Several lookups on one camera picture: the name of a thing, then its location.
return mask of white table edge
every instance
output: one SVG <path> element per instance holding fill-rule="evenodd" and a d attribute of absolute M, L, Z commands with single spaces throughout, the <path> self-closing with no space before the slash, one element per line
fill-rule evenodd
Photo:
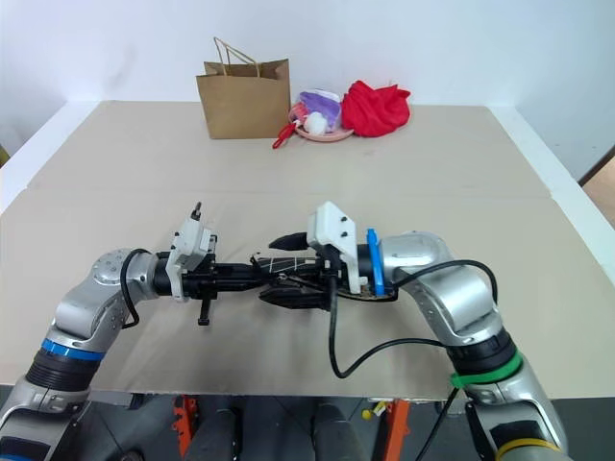
<path fill-rule="evenodd" d="M 35 174 L 99 104 L 100 101 L 65 103 L 0 168 L 0 213 L 28 187 Z"/>
<path fill-rule="evenodd" d="M 615 284 L 615 229 L 516 108 L 489 109 Z"/>
<path fill-rule="evenodd" d="M 0 213 L 98 107 L 100 101 L 69 101 L 0 168 Z M 568 170 L 514 107 L 488 107 L 615 284 L 615 230 Z"/>

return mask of yellow ring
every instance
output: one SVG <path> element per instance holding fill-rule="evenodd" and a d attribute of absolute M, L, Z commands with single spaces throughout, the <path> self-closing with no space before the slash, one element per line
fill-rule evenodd
<path fill-rule="evenodd" d="M 555 451 L 561 451 L 557 445 L 552 444 L 551 442 L 547 442 L 546 440 L 541 439 L 517 439 L 511 440 L 503 444 L 498 452 L 496 453 L 496 461 L 501 461 L 502 457 L 507 454 L 512 449 L 517 449 L 519 447 L 543 447 L 545 449 L 554 449 Z"/>

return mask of pink plate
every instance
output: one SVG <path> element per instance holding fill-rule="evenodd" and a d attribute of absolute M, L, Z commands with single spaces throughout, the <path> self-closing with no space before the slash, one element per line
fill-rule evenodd
<path fill-rule="evenodd" d="M 305 131 L 302 127 L 295 127 L 295 133 L 299 136 L 304 137 L 305 139 L 309 139 L 310 141 L 318 141 L 318 142 L 335 142 L 341 141 L 342 139 L 346 139 L 355 130 L 345 130 L 343 128 L 338 128 L 334 132 L 325 133 L 325 134 L 310 134 Z"/>

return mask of table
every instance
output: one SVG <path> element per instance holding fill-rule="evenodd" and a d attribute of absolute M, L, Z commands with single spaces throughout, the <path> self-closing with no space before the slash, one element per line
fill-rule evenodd
<path fill-rule="evenodd" d="M 102 253 L 168 249 L 194 203 L 219 235 L 218 260 L 244 262 L 303 231 L 336 202 L 362 232 L 439 234 L 501 286 L 504 324 L 551 398 L 613 395 L 615 288 L 487 108 L 417 107 L 377 139 L 210 140 L 197 103 L 101 103 L 0 218 L 0 381 L 29 367 L 58 301 Z M 327 355 L 329 314 L 221 294 L 212 325 L 199 304 L 137 306 L 92 382 L 161 393 L 391 396 L 442 400 L 452 371 L 425 346 L 381 352 L 345 380 Z M 340 303 L 341 366 L 377 342 L 432 337 L 409 296 Z"/>

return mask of cable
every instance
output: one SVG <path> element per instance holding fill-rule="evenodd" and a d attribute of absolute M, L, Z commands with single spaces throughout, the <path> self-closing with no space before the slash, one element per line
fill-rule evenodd
<path fill-rule="evenodd" d="M 402 338 L 387 341 L 379 344 L 376 347 L 370 349 L 359 357 L 348 370 L 342 372 L 337 365 L 337 358 L 335 357 L 335 330 L 337 327 L 337 279 L 335 276 L 329 277 L 329 306 L 331 311 L 331 319 L 329 324 L 329 360 L 333 368 L 333 372 L 340 379 L 344 379 L 350 376 L 365 360 L 374 355 L 376 352 L 380 352 L 386 348 L 392 346 L 398 346 L 400 344 L 427 344 L 430 346 L 436 346 L 438 348 L 444 348 L 444 345 L 439 341 L 425 338 Z"/>
<path fill-rule="evenodd" d="M 457 396 L 458 392 L 459 389 L 454 387 L 453 391 L 451 391 L 451 394 L 449 394 L 449 397 L 446 399 L 446 403 L 444 403 L 444 406 L 442 407 L 442 411 L 440 411 L 440 414 L 438 415 L 438 419 L 435 420 L 435 424 L 431 428 L 430 435 L 428 436 L 427 440 L 425 441 L 425 444 L 421 448 L 421 451 L 419 451 L 419 454 L 416 456 L 416 461 L 421 461 L 423 457 L 425 457 L 425 453 L 427 453 L 427 450 L 430 449 L 431 442 L 433 442 L 433 439 L 435 439 L 435 435 L 437 434 L 438 429 L 442 425 L 446 414 L 449 412 L 449 408 L 451 407 L 451 404 L 453 403 L 453 400 Z"/>
<path fill-rule="evenodd" d="M 128 311 L 133 316 L 133 321 L 128 324 L 124 324 L 122 326 L 122 329 L 136 327 L 136 325 L 139 322 L 138 314 L 136 313 L 136 309 L 135 309 L 135 304 L 133 303 L 133 300 L 131 299 L 131 294 L 128 291 L 128 283 L 126 282 L 126 274 L 128 273 L 128 266 L 131 263 L 131 260 L 133 259 L 133 257 L 135 257 L 136 255 L 140 255 L 141 253 L 150 253 L 150 252 L 148 252 L 147 250 L 143 250 L 142 248 L 137 248 L 135 250 L 132 250 L 130 253 L 128 253 L 128 255 L 126 256 L 126 259 L 124 259 L 124 263 L 122 264 L 122 269 L 119 273 L 119 285 L 120 285 L 120 288 L 122 289 L 122 296 L 124 297 L 124 302 L 126 303 L 126 307 L 128 308 Z"/>
<path fill-rule="evenodd" d="M 493 302 L 498 303 L 498 282 L 496 281 L 496 276 L 489 266 L 483 264 L 480 261 L 475 261 L 474 259 L 455 259 L 453 261 L 441 262 L 439 264 L 433 264 L 430 267 L 425 269 L 421 269 L 420 271 L 415 272 L 414 274 L 410 274 L 402 279 L 399 279 L 393 283 L 393 286 L 399 288 L 406 283 L 410 283 L 418 279 L 421 276 L 426 274 L 431 274 L 432 272 L 440 271 L 442 269 L 446 269 L 447 267 L 455 267 L 455 266 L 474 266 L 481 269 L 488 277 L 491 282 L 491 296 L 493 297 Z"/>
<path fill-rule="evenodd" d="M 295 283 L 299 283 L 300 285 L 306 286 L 307 288 L 311 288 L 313 290 L 318 290 L 319 292 L 323 293 L 323 287 L 320 285 L 317 285 L 316 283 L 312 283 L 310 281 L 307 280 L 303 280 L 300 278 L 296 278 L 296 277 L 292 277 L 289 276 L 287 278 L 290 281 L 294 281 Z M 397 295 L 395 296 L 395 298 L 386 298 L 386 299 L 370 299 L 370 298 L 364 298 L 361 297 L 360 295 L 349 295 L 346 293 L 342 293 L 342 292 L 337 292 L 337 296 L 340 298 L 344 298 L 346 300 L 352 300 L 352 301 L 359 301 L 361 303 L 390 303 L 392 301 L 396 301 L 397 300 Z"/>

